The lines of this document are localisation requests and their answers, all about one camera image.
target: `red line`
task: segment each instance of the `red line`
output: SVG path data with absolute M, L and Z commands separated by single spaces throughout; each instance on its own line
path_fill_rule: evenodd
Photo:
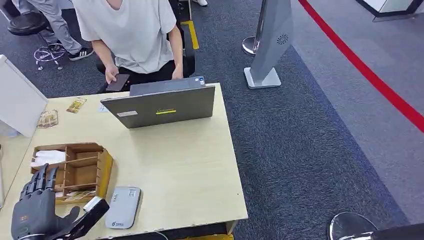
M 411 123 L 424 133 L 424 116 L 409 105 L 393 89 L 391 89 L 379 76 L 377 76 L 333 31 L 324 19 L 314 10 L 307 0 L 299 0 L 307 13 L 318 24 L 322 31 L 330 38 L 343 55 L 361 72 L 361 74 Z

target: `robotic finger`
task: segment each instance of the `robotic finger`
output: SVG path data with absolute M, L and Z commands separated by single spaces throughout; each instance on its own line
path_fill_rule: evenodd
M 20 192 L 19 201 L 21 201 L 22 199 L 24 199 L 25 195 L 27 194 L 27 190 L 28 190 L 28 187 L 29 186 L 30 186 L 30 183 L 29 182 L 23 186 L 22 191 Z
M 31 194 L 33 194 L 33 192 L 35 192 L 36 185 L 37 185 L 37 179 L 38 179 L 39 175 L 40 175 L 39 171 L 34 173 L 34 175 L 32 175 L 31 181 L 29 182 L 28 189 L 26 190 L 26 194 L 25 194 L 28 197 L 30 197 Z
M 44 191 L 44 188 L 46 186 L 46 171 L 47 171 L 47 167 L 49 166 L 48 163 L 44 164 L 44 166 L 41 167 L 41 169 L 38 171 L 39 174 L 37 176 L 37 182 L 35 185 L 35 190 L 36 191 Z
M 45 183 L 45 189 L 46 190 L 52 190 L 55 189 L 55 182 L 56 182 L 56 173 L 58 172 L 58 167 L 50 170 L 50 173 L 48 174 L 46 183 Z

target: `shoe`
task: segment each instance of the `shoe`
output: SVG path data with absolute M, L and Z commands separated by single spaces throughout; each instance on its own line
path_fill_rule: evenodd
M 208 2 L 206 0 L 192 0 L 195 3 L 198 3 L 202 7 L 206 7 L 208 5 Z
M 83 47 L 81 50 L 75 54 L 68 53 L 69 60 L 77 61 L 86 57 L 89 57 L 94 53 L 94 49 L 92 47 Z
M 57 40 L 55 43 L 48 43 L 48 49 L 52 52 L 59 51 L 61 49 L 60 45 L 53 45 L 53 44 L 62 44 L 61 41 Z

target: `wooden compartment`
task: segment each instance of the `wooden compartment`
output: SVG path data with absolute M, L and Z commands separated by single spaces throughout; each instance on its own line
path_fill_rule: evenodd
M 38 146 L 34 149 L 33 157 L 41 150 L 66 153 L 64 162 L 48 167 L 48 170 L 59 167 L 54 191 L 62 196 L 56 197 L 57 205 L 87 203 L 94 196 L 106 196 L 113 158 L 102 146 L 96 143 Z M 39 169 L 40 167 L 32 167 L 31 173 L 34 174 Z

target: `laptop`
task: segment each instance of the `laptop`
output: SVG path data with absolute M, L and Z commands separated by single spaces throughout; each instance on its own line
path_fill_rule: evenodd
M 215 86 L 203 84 L 201 87 L 103 99 L 100 102 L 125 127 L 134 129 L 212 117 L 214 99 Z
M 143 84 L 131 85 L 130 96 L 154 94 L 168 91 L 177 91 L 183 89 L 195 89 L 205 86 L 203 76 L 188 77 L 178 80 L 167 80 L 160 82 L 149 82 Z

